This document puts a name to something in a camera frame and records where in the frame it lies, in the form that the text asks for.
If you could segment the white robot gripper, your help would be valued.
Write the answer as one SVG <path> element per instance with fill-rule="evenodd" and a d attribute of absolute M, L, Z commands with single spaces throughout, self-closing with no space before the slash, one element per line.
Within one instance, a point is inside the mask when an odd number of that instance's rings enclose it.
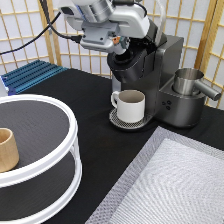
<path fill-rule="evenodd" d="M 140 4 L 60 4 L 59 10 L 73 29 L 83 32 L 80 45 L 89 50 L 128 49 L 130 38 L 144 38 L 150 26 Z"/>

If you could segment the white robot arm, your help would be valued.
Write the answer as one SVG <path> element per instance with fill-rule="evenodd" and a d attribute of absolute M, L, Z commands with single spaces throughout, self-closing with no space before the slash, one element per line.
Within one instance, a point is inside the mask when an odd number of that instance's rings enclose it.
<path fill-rule="evenodd" d="M 134 0 L 60 0 L 68 24 L 82 31 L 80 45 L 89 50 L 123 54 L 129 39 L 147 35 L 146 9 Z"/>

